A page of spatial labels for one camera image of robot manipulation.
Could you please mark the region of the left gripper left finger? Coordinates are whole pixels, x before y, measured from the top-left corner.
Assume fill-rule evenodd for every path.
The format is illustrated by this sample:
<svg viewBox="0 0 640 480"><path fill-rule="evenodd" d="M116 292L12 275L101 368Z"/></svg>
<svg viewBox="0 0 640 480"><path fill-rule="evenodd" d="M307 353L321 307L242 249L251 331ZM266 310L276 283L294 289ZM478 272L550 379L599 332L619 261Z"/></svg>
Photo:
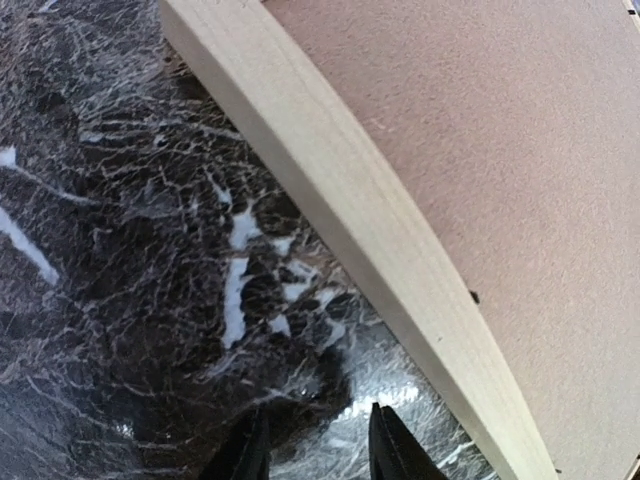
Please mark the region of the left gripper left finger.
<svg viewBox="0 0 640 480"><path fill-rule="evenodd" d="M246 413L199 474L200 480L267 480L270 432L262 408Z"/></svg>

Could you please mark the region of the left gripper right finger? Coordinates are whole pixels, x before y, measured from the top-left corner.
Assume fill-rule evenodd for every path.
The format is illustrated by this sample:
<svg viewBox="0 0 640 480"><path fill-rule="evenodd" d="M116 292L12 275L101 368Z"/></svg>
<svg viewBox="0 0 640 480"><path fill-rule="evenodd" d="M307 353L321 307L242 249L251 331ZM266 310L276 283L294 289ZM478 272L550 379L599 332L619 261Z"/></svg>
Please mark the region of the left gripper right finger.
<svg viewBox="0 0 640 480"><path fill-rule="evenodd" d="M372 480L447 480L390 406L372 405L368 448Z"/></svg>

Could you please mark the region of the wooden picture frame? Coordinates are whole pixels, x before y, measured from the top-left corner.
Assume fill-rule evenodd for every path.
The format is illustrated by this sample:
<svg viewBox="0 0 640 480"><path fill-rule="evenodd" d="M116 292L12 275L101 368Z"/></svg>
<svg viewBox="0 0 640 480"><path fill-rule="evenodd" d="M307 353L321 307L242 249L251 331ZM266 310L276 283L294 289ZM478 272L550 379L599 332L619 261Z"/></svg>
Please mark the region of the wooden picture frame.
<svg viewBox="0 0 640 480"><path fill-rule="evenodd" d="M638 465L638 7L159 5L504 479Z"/></svg>

